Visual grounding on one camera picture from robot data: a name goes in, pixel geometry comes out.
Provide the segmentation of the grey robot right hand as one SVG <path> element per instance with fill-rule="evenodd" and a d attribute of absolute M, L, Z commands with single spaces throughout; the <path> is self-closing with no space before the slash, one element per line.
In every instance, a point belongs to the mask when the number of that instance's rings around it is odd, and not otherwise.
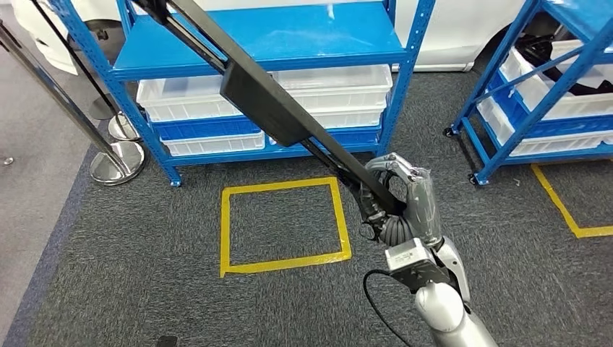
<path fill-rule="evenodd" d="M 368 240 L 394 247 L 417 238 L 426 247 L 439 249 L 443 237 L 431 171 L 410 164 L 397 153 L 374 158 L 365 168 L 386 189 L 393 177 L 398 177 L 406 187 L 406 207 L 400 213 L 384 211 L 369 188 L 360 188 L 357 202 L 363 223 L 373 231 Z"/>

